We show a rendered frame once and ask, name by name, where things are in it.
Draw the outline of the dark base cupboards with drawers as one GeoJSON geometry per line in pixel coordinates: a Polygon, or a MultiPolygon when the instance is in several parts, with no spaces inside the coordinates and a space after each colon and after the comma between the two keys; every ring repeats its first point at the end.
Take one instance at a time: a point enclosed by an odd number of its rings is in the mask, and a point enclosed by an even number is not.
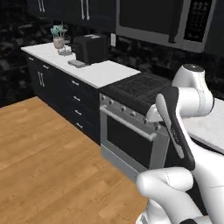
{"type": "Polygon", "coordinates": [[[99,91],[30,54],[25,57],[35,95],[99,144],[99,91]]]}

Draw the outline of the steel range with black hob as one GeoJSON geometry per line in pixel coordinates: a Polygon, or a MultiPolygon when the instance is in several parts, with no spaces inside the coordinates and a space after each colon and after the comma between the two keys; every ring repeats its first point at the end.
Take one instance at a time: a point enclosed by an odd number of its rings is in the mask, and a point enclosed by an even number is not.
{"type": "Polygon", "coordinates": [[[152,123],[156,130],[165,125],[162,122],[149,122],[146,114],[155,103],[156,96],[159,91],[168,87],[170,82],[166,78],[156,76],[152,73],[138,73],[124,80],[119,80],[113,84],[107,85],[100,89],[100,106],[109,106],[111,109],[118,109],[125,106],[128,112],[135,111],[136,116],[143,116],[144,123],[152,123]],[[105,95],[106,99],[101,101],[101,95],[105,95]],[[113,100],[114,104],[109,105],[109,100],[113,100]]]}

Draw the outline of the black toaster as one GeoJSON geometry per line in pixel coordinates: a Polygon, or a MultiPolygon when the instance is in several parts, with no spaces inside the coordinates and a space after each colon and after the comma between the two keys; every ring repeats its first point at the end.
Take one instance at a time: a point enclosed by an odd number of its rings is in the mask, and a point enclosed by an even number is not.
{"type": "Polygon", "coordinates": [[[108,59],[108,38],[101,34],[88,34],[76,37],[72,44],[76,59],[87,65],[108,59]]]}

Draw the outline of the green plant in pink pot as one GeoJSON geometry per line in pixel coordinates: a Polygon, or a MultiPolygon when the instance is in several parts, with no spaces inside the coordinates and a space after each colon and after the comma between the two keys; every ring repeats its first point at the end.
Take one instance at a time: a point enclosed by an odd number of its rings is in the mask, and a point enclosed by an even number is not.
{"type": "Polygon", "coordinates": [[[67,32],[67,29],[62,25],[54,25],[51,29],[51,34],[53,37],[53,45],[54,47],[59,50],[64,47],[65,40],[64,36],[65,33],[67,32]]]}

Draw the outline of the grey flat sponge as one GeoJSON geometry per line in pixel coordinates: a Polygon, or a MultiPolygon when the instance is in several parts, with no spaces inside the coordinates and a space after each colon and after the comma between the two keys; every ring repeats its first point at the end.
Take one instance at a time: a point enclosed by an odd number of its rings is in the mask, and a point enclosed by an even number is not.
{"type": "Polygon", "coordinates": [[[69,60],[67,63],[70,66],[74,66],[76,68],[83,68],[83,67],[86,67],[87,66],[87,64],[85,64],[84,62],[78,61],[77,59],[69,60]]]}

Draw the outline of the steel microwave oven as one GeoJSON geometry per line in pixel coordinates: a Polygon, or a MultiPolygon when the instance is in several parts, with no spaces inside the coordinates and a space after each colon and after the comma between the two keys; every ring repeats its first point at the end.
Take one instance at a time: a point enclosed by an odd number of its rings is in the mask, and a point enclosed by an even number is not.
{"type": "Polygon", "coordinates": [[[219,0],[116,0],[119,36],[188,52],[205,51],[219,0]]]}

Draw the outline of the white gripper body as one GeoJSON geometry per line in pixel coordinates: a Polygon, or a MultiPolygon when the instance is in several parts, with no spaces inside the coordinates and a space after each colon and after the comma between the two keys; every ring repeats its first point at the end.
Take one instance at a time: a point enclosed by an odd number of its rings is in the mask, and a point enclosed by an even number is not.
{"type": "Polygon", "coordinates": [[[163,121],[163,118],[158,113],[157,106],[155,104],[150,106],[146,114],[146,118],[149,120],[150,123],[158,123],[163,121]]]}

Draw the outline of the dark upper cupboards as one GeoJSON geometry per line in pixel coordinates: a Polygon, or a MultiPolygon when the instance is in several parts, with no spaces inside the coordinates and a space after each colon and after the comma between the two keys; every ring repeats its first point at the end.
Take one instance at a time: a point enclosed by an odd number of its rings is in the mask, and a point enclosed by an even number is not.
{"type": "Polygon", "coordinates": [[[28,11],[40,18],[59,20],[103,32],[116,31],[116,0],[26,0],[28,11]]]}

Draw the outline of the oven door with dark window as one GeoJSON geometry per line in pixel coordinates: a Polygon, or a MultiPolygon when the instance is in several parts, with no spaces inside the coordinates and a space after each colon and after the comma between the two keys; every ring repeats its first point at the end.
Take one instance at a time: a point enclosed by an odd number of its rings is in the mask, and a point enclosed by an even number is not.
{"type": "Polygon", "coordinates": [[[165,165],[169,146],[168,133],[164,127],[155,129],[152,123],[144,123],[144,117],[122,113],[118,109],[107,109],[125,121],[136,125],[148,134],[156,133],[153,142],[101,112],[101,154],[125,175],[134,179],[138,173],[165,165]]]}

